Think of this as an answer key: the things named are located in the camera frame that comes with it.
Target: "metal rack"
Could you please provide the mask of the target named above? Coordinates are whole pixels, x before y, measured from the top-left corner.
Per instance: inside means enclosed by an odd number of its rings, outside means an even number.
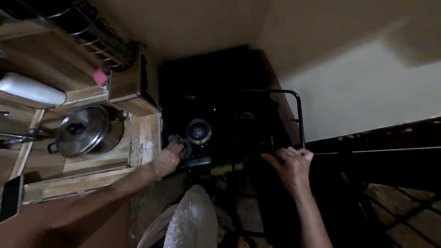
[[[56,24],[72,36],[77,43],[102,60],[107,71],[124,71],[135,62],[135,53],[86,0],[17,1],[47,23],[52,26]]]
[[[288,93],[291,94],[295,97],[296,101],[297,101],[297,114],[298,114],[298,119],[287,119],[287,121],[295,121],[299,124],[299,132],[300,132],[300,146],[302,148],[305,148],[305,132],[304,132],[304,128],[303,128],[303,112],[302,112],[302,101],[300,100],[300,96],[299,94],[297,94],[295,91],[293,90],[240,90],[240,93],[244,93],[244,92],[268,92],[268,93]],[[234,120],[233,120],[233,158],[232,158],[232,170],[235,171],[235,148],[236,148],[236,133],[235,133],[235,127],[236,127],[236,113],[234,113]]]

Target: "faucet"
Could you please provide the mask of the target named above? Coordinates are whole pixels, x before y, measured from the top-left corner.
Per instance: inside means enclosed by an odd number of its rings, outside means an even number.
[[[0,111],[0,116],[9,116],[8,111]],[[26,134],[0,133],[2,137],[10,139],[0,139],[0,149],[8,149],[14,144],[40,141],[51,138],[51,135],[43,130],[29,128]]]

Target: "pink sponge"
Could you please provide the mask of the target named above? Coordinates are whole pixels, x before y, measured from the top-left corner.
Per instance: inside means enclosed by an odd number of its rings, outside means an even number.
[[[93,79],[95,79],[95,82],[99,86],[106,86],[106,80],[108,78],[107,73],[103,70],[103,67],[98,68],[93,73]]]

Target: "burner cap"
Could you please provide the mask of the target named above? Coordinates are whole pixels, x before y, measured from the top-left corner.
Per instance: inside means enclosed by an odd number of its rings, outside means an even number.
[[[187,126],[187,138],[194,145],[204,145],[213,134],[211,126],[203,119],[194,119]]]

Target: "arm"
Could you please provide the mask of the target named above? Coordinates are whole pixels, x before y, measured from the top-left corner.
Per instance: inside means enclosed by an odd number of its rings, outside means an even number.
[[[303,148],[296,150],[288,147],[277,150],[276,155],[283,160],[283,164],[270,154],[262,154],[261,157],[276,168],[283,184],[295,200],[302,224],[303,246],[306,248],[332,248],[309,187],[309,166],[314,154]]]
[[[32,247],[78,247],[133,193],[175,171],[184,154],[184,145],[172,142],[153,162],[60,209],[43,224],[44,230],[30,241]]]

